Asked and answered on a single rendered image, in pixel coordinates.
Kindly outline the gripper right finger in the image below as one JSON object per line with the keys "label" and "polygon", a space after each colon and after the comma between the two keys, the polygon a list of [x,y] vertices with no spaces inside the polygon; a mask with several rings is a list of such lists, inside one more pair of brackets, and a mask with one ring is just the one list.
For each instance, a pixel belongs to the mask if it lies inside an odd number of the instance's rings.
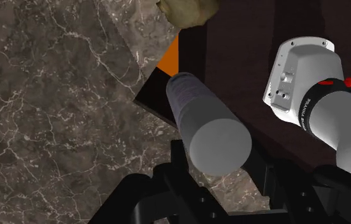
{"label": "gripper right finger", "polygon": [[271,209],[284,209],[290,224],[351,224],[351,173],[333,165],[305,172],[254,146],[243,165]]}

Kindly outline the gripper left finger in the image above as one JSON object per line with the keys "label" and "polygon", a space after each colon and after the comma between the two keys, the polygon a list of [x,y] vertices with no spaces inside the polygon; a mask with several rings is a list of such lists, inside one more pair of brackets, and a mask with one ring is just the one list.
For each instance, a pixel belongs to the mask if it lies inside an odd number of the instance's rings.
{"label": "gripper left finger", "polygon": [[171,161],[156,165],[153,176],[129,174],[88,224],[226,224],[228,214],[207,188],[189,173],[181,140],[171,141]]}

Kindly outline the grey cylindrical bottle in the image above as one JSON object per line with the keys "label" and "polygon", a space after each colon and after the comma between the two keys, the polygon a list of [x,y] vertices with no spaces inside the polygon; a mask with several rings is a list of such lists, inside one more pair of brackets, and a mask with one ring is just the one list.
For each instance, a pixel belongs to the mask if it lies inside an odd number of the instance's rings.
{"label": "grey cylindrical bottle", "polygon": [[196,76],[178,73],[166,95],[183,145],[203,174],[225,176],[247,161],[252,137],[236,115]]}

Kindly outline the olive lumpy object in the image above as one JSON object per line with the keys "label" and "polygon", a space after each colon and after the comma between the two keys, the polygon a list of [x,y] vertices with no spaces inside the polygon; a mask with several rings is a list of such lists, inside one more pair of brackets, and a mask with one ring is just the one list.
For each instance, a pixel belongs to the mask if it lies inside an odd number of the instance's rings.
{"label": "olive lumpy object", "polygon": [[220,7],[220,0],[159,0],[158,9],[178,29],[204,25]]}

